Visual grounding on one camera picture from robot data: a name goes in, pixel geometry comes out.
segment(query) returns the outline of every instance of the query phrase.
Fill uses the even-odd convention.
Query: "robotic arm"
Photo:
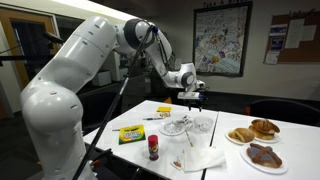
[[[153,33],[141,47],[149,28]],[[203,100],[194,92],[204,83],[196,79],[192,63],[178,72],[166,70],[171,46],[153,24],[134,19],[114,26],[103,17],[87,19],[21,93],[23,117],[42,162],[44,180],[72,179],[85,155],[83,108],[75,93],[94,77],[110,51],[131,53],[139,48],[152,58],[166,86],[186,89],[179,93],[180,99]],[[88,163],[79,179],[96,179]]]

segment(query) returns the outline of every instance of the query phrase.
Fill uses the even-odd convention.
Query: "black chair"
[[[102,121],[107,114],[117,93],[99,92],[89,96],[80,97],[83,106],[82,130],[83,135],[90,133],[101,126]],[[119,116],[122,108],[122,97],[118,102],[111,119]]]
[[[317,126],[320,110],[292,100],[263,99],[248,106],[247,114],[256,117]]]

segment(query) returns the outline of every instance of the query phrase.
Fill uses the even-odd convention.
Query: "food on plate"
[[[253,163],[262,166],[279,168],[282,164],[282,160],[273,152],[270,146],[264,147],[259,144],[250,143],[250,147],[247,149],[247,155]]]
[[[254,139],[254,133],[247,128],[236,128],[235,130],[231,131],[228,136],[243,143],[250,142]]]
[[[272,140],[274,139],[275,133],[280,133],[279,127],[268,119],[255,119],[251,124],[249,129],[255,134],[256,138],[259,139]]]

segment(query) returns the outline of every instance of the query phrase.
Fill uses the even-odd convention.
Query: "napkin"
[[[214,147],[190,147],[178,158],[185,172],[220,166],[226,160],[223,150]]]

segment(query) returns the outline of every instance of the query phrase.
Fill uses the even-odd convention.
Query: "white table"
[[[205,179],[319,179],[320,178],[320,128],[273,121],[279,128],[279,142],[271,146],[275,152],[288,161],[284,174],[262,172],[241,157],[237,145],[225,137],[226,131],[237,127],[248,127],[255,117],[219,112],[213,145],[224,149],[226,163],[221,167],[207,169]]]
[[[159,106],[171,107],[171,117],[164,120],[142,120],[143,118],[154,117]],[[170,163],[181,154],[184,148],[190,147],[187,135],[183,133],[178,136],[166,136],[158,130],[158,128],[165,122],[182,119],[182,117],[185,115],[188,115],[191,118],[197,116],[207,116],[212,118],[214,125],[209,132],[196,134],[192,131],[188,131],[189,137],[195,147],[209,147],[218,112],[204,109],[199,112],[199,109],[197,108],[192,108],[191,111],[189,111],[188,107],[186,106],[178,106],[153,101],[144,101],[143,103],[135,106],[134,108],[110,121],[107,124],[96,147],[101,150],[107,150],[111,148],[114,155],[166,178],[177,180],[201,179],[203,171],[185,173],[183,170],[178,171],[175,167],[170,165]],[[121,127],[139,124],[144,125],[146,138],[152,134],[158,136],[160,157],[156,161],[149,160],[147,139],[144,141],[119,145],[119,132],[112,131],[112,129],[119,129]],[[95,130],[86,135],[84,137],[84,141],[90,144],[97,131],[98,130]]]

